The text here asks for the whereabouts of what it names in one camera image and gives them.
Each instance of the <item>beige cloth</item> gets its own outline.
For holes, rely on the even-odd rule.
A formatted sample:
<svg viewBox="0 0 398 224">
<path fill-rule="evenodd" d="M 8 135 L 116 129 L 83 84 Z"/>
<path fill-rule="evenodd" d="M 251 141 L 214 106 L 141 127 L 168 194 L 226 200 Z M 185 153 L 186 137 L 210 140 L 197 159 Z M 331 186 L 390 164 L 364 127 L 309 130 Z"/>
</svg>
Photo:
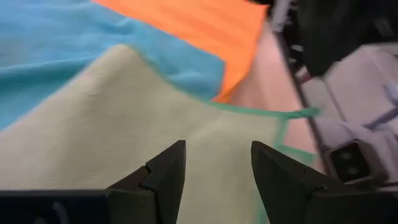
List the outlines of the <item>beige cloth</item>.
<svg viewBox="0 0 398 224">
<path fill-rule="evenodd" d="M 0 189 L 103 189 L 186 139 L 178 222 L 252 224 L 251 141 L 277 125 L 190 98 L 119 45 L 0 133 Z"/>
</svg>

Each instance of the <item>blue towel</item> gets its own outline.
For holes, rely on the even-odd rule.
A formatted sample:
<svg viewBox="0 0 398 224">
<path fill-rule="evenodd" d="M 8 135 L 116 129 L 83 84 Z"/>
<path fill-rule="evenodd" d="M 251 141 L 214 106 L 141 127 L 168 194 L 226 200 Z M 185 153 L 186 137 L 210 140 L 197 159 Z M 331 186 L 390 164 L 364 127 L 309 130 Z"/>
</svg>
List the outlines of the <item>blue towel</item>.
<svg viewBox="0 0 398 224">
<path fill-rule="evenodd" d="M 116 44 L 129 44 L 181 89 L 218 94 L 224 62 L 88 0 L 0 1 L 0 129 Z"/>
</svg>

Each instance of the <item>orange cloth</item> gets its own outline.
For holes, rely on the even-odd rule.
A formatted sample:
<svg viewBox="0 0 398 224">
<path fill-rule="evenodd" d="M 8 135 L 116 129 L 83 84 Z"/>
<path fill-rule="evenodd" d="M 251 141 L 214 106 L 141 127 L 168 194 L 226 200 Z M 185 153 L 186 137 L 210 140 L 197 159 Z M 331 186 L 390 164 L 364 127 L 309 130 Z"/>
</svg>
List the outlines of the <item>orange cloth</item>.
<svg viewBox="0 0 398 224">
<path fill-rule="evenodd" d="M 266 6 L 245 0 L 95 0 L 124 16 L 175 35 L 225 61 L 215 101 L 226 103 L 246 76 L 255 53 Z"/>
</svg>

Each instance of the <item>fabric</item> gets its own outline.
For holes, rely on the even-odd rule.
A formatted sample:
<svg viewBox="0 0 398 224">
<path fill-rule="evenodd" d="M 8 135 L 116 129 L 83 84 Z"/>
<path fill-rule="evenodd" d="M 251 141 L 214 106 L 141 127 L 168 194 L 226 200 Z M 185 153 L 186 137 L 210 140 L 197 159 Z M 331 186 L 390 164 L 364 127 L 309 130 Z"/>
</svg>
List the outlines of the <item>fabric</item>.
<svg viewBox="0 0 398 224">
<path fill-rule="evenodd" d="M 0 1 L 0 129 L 29 112 L 105 49 L 133 46 L 167 79 L 218 95 L 224 62 L 88 0 Z"/>
<path fill-rule="evenodd" d="M 216 101 L 228 102 L 245 77 L 255 53 L 266 6 L 245 0 L 95 0 L 186 40 L 226 62 Z"/>
<path fill-rule="evenodd" d="M 280 146 L 282 115 L 197 101 L 159 75 L 133 49 L 113 47 L 0 132 L 0 189 L 102 189 L 185 139 L 178 222 L 262 220 L 251 141 Z M 311 163 L 311 154 L 281 151 Z"/>
</svg>

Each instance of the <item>cloth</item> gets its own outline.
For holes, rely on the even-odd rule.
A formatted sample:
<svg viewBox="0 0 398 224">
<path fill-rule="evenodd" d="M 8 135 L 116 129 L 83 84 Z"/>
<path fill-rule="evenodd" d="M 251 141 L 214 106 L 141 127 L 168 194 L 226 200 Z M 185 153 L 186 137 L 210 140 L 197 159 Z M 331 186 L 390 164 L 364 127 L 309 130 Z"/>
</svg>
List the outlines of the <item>cloth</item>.
<svg viewBox="0 0 398 224">
<path fill-rule="evenodd" d="M 102 189 L 186 139 L 178 222 L 254 223 L 251 141 L 278 128 L 190 98 L 120 45 L 0 132 L 0 189 Z"/>
<path fill-rule="evenodd" d="M 224 62 L 149 24 L 89 0 L 0 1 L 0 129 L 57 91 L 108 47 L 125 43 L 204 99 L 218 95 Z"/>
<path fill-rule="evenodd" d="M 95 0 L 121 14 L 139 19 L 186 40 L 226 62 L 218 102 L 250 69 L 266 6 L 245 0 Z"/>
</svg>

